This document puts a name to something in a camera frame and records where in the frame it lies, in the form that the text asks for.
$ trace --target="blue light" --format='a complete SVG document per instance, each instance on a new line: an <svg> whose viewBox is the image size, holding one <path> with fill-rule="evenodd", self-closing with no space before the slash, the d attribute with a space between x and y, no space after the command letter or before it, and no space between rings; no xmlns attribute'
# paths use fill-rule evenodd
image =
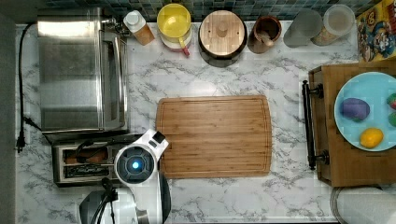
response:
<svg viewBox="0 0 396 224"><path fill-rule="evenodd" d="M134 167L134 169L139 168L139 162L134 161L134 163L132 163L132 167Z"/></svg>

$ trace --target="bottle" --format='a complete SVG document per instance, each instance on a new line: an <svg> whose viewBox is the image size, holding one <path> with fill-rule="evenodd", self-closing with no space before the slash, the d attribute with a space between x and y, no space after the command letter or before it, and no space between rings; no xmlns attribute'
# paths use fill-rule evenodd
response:
<svg viewBox="0 0 396 224"><path fill-rule="evenodd" d="M146 20L139 11L134 10L128 13L123 22L141 45L145 46L154 39L154 35L146 24Z"/></svg>

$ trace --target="cereal box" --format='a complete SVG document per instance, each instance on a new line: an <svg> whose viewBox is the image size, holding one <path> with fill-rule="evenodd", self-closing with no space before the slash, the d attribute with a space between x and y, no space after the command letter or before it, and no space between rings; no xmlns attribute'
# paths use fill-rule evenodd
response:
<svg viewBox="0 0 396 224"><path fill-rule="evenodd" d="M383 0L357 18L360 62L396 57L396 0Z"/></svg>

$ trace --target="jar lid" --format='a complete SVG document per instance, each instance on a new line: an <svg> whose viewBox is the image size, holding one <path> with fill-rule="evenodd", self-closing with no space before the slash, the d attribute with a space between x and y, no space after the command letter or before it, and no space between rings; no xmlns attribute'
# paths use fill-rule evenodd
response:
<svg viewBox="0 0 396 224"><path fill-rule="evenodd" d="M128 13L123 19L123 22L132 33L140 30L146 24L142 14L137 10Z"/></svg>
<svg viewBox="0 0 396 224"><path fill-rule="evenodd" d="M333 5L323 17L323 25L332 35L346 35L354 23L355 13L345 5Z"/></svg>
<svg viewBox="0 0 396 224"><path fill-rule="evenodd" d="M202 47L219 56L236 52L243 45L245 35L245 25L241 19L226 10L207 15L199 31Z"/></svg>

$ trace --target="purple egg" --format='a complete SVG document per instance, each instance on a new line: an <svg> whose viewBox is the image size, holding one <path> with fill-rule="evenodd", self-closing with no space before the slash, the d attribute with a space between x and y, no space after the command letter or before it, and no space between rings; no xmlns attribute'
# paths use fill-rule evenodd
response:
<svg viewBox="0 0 396 224"><path fill-rule="evenodd" d="M370 106L363 100L357 98L347 98L341 103L341 114L355 121L362 121L370 114Z"/></svg>

